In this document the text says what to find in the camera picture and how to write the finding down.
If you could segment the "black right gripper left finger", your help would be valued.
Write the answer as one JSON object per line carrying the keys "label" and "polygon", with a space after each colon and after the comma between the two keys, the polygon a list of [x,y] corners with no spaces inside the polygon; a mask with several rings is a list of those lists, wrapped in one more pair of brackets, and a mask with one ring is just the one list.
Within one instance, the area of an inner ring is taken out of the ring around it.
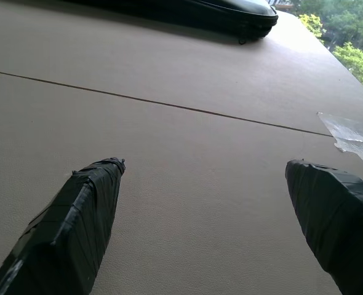
{"label": "black right gripper left finger", "polygon": [[123,160],[73,171],[0,267],[0,295],[89,295],[110,241]]}

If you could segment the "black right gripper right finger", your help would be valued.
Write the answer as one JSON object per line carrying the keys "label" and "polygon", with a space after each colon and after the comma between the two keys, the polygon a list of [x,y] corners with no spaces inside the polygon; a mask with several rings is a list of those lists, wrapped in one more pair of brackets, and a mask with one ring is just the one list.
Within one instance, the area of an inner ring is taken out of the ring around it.
{"label": "black right gripper right finger", "polygon": [[304,160],[289,161],[285,178],[318,263],[342,295],[363,295],[363,180]]}

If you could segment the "black zippered case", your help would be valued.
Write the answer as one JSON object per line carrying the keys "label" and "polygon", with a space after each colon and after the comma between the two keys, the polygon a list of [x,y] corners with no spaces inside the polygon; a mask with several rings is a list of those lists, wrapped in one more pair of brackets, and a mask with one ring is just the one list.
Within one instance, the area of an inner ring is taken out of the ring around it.
{"label": "black zippered case", "polygon": [[218,31],[240,45],[266,37],[277,24],[267,0],[62,0],[167,23]]}

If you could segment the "clear adhesive tape strip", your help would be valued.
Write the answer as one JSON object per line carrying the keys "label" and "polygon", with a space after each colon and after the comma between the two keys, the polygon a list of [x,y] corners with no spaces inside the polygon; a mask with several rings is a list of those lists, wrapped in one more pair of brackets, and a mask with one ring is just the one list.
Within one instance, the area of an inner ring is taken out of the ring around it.
{"label": "clear adhesive tape strip", "polygon": [[354,153],[363,160],[363,122],[323,112],[318,112],[317,116],[336,139],[337,149]]}

